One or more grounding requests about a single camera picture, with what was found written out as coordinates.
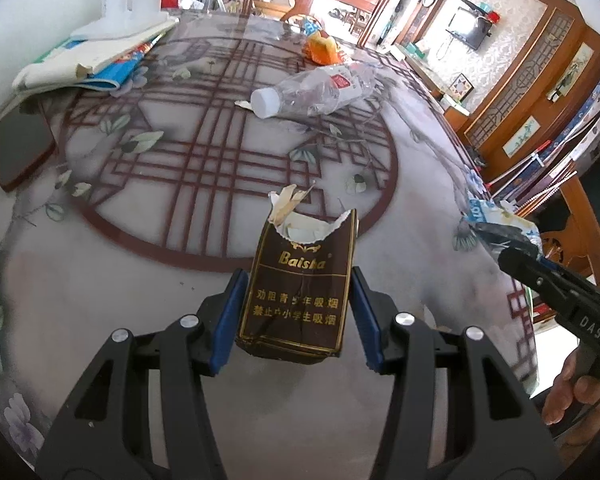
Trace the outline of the person's right hand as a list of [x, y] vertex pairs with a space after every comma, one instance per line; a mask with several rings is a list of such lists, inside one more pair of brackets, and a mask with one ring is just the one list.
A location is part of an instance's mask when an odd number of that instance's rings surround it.
[[[542, 417], [547, 425], [555, 425], [565, 417], [568, 408], [579, 402], [584, 406], [593, 406], [600, 401], [600, 379], [591, 375], [580, 375], [577, 368], [585, 362], [585, 352], [579, 347], [573, 350], [565, 360], [562, 371], [554, 379], [548, 393]], [[600, 421], [600, 405], [594, 408], [593, 422]]]

